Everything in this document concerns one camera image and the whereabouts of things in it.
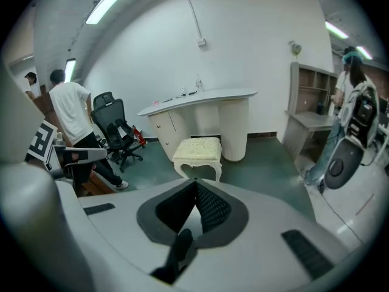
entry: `dark hair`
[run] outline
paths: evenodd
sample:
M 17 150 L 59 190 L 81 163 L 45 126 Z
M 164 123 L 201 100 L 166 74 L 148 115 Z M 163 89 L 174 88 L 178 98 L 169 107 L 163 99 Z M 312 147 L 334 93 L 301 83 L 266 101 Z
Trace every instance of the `dark hair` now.
M 54 70 L 50 75 L 50 81 L 55 85 L 65 81 L 65 72 L 62 69 Z
M 34 79 L 34 83 L 36 83 L 36 73 L 30 71 L 27 75 L 24 76 L 24 78 L 31 78 Z
M 344 55 L 350 52 L 356 52 L 356 48 L 353 46 L 348 46 L 345 49 Z M 366 81 L 365 74 L 362 70 L 362 60 L 356 56 L 351 56 L 346 59 L 346 64 L 349 65 L 348 72 L 350 73 L 350 82 L 355 88 L 359 83 Z

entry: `mesh chair back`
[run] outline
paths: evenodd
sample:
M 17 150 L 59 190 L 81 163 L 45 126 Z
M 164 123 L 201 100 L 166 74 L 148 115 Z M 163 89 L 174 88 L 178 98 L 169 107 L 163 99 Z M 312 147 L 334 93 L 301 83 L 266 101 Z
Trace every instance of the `mesh chair back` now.
M 114 101 L 114 97 L 112 96 L 112 92 L 105 92 L 103 94 L 100 94 L 96 96 L 93 99 L 93 108 L 99 108 L 101 106 L 105 106 L 109 103 L 112 103 Z
M 101 106 L 91 113 L 94 123 L 103 132 L 110 148 L 120 148 L 120 140 L 117 134 L 117 122 L 126 122 L 124 106 L 121 99 L 114 100 L 108 106 Z

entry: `curved desk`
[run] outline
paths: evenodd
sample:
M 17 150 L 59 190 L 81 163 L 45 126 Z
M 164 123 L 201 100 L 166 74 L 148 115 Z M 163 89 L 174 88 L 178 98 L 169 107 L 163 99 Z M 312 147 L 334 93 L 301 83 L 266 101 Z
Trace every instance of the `curved desk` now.
M 249 130 L 250 88 L 216 89 L 175 98 L 143 109 L 138 116 L 148 116 L 151 126 L 170 161 L 183 139 L 190 138 L 180 107 L 218 101 L 222 155 L 229 161 L 240 161 L 246 153 Z

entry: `red object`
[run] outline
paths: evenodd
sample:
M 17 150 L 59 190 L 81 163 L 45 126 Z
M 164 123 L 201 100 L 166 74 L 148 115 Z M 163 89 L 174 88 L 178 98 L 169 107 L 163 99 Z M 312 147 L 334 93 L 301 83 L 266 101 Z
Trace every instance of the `red object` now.
M 136 139 L 138 140 L 139 144 L 145 145 L 146 141 L 143 138 L 143 136 L 141 135 L 141 133 L 136 129 L 135 125 L 133 125 L 133 130 L 134 130 L 134 135 L 135 135 Z

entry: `cream stool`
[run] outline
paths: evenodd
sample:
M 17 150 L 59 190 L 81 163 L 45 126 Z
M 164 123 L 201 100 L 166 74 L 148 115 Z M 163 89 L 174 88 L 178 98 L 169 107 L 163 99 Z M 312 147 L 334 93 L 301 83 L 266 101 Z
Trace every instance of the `cream stool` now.
M 188 164 L 190 167 L 210 165 L 216 171 L 216 182 L 221 176 L 221 145 L 216 137 L 199 137 L 196 139 L 184 139 L 178 146 L 173 156 L 174 169 L 183 178 L 188 176 L 182 171 L 181 166 Z

